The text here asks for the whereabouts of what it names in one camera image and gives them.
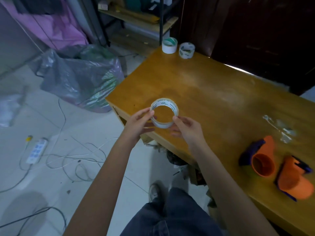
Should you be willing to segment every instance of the blue jeans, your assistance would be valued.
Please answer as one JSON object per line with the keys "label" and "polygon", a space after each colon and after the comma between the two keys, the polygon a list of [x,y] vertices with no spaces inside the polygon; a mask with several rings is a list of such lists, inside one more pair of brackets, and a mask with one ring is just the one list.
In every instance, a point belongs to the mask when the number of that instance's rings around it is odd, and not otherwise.
{"label": "blue jeans", "polygon": [[145,204],[120,236],[222,236],[216,222],[179,188],[169,191],[166,202]]}

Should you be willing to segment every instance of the wooden shelf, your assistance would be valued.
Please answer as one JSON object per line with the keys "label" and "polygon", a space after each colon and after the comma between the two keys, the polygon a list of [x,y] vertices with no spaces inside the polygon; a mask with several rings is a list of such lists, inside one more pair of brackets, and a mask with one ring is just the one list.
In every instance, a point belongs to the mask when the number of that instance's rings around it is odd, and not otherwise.
{"label": "wooden shelf", "polygon": [[121,29],[113,34],[110,41],[145,57],[149,57],[159,47],[158,40],[127,29]]}
{"label": "wooden shelf", "polygon": [[[134,24],[136,26],[142,27],[147,30],[159,32],[160,31],[160,24],[159,23],[149,23],[144,20],[135,18],[133,16],[127,15],[125,13],[122,13],[120,11],[116,11],[115,9],[110,9],[108,11],[99,10],[99,12],[116,17],[120,20],[123,20],[127,23]],[[163,25],[163,34],[167,32],[178,20],[178,17],[171,17],[164,25]]]}

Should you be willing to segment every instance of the table surface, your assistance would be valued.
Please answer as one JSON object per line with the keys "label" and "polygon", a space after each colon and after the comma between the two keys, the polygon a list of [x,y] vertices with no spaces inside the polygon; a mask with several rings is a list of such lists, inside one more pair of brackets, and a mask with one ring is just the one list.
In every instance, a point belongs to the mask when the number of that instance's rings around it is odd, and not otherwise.
{"label": "table surface", "polygon": [[[284,91],[252,75],[194,53],[192,59],[157,49],[106,98],[127,119],[158,98],[170,98],[179,114],[198,121],[204,136],[227,171],[264,215],[292,235],[315,235],[315,194],[294,202],[268,178],[249,178],[238,158],[252,141],[272,135],[277,169],[284,156],[294,155],[315,169],[315,103]],[[296,131],[283,143],[281,132],[265,119],[280,119]],[[149,136],[188,163],[195,161],[183,139],[167,129]],[[315,174],[306,175],[313,184]]]}

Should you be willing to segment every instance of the clear tape roll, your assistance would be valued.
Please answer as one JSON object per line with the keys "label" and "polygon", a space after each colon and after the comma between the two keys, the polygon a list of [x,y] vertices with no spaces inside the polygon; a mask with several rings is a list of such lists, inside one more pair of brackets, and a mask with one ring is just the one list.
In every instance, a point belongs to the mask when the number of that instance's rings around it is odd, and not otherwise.
{"label": "clear tape roll", "polygon": [[174,54],[177,50],[177,39],[173,37],[166,38],[162,41],[162,51],[166,54]]}
{"label": "clear tape roll", "polygon": [[179,56],[183,59],[190,59],[195,52],[195,45],[189,42],[184,42],[179,46]]}
{"label": "clear tape roll", "polygon": [[[155,100],[150,107],[150,111],[154,110],[155,108],[157,108],[158,106],[166,106],[169,107],[175,116],[178,116],[178,107],[176,105],[176,103],[174,103],[173,100],[169,99],[169,98],[159,98],[157,100]],[[173,125],[173,122],[167,122],[167,123],[163,123],[163,122],[158,122],[156,121],[155,118],[151,118],[152,123],[158,127],[158,128],[169,128],[171,125]]]}

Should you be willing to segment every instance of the double-sided tape roll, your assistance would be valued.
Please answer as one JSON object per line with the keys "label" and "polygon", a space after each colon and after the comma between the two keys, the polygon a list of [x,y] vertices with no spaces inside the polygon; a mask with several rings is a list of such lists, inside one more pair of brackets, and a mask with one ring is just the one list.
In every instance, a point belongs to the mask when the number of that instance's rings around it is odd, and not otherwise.
{"label": "double-sided tape roll", "polygon": [[173,37],[166,38],[162,41],[162,51],[166,54],[174,54],[177,50],[177,39]]}
{"label": "double-sided tape roll", "polygon": [[195,45],[189,42],[184,42],[179,46],[179,56],[183,59],[190,59],[195,52]]}
{"label": "double-sided tape roll", "polygon": [[[157,108],[158,106],[166,106],[169,107],[175,116],[178,116],[178,107],[176,105],[176,103],[174,103],[173,100],[169,99],[169,98],[159,98],[157,100],[155,100],[150,107],[150,111],[154,110],[155,108]],[[173,122],[167,122],[167,123],[163,123],[163,122],[158,122],[156,121],[155,118],[151,118],[152,123],[158,127],[158,128],[169,128],[171,125],[173,125]]]}

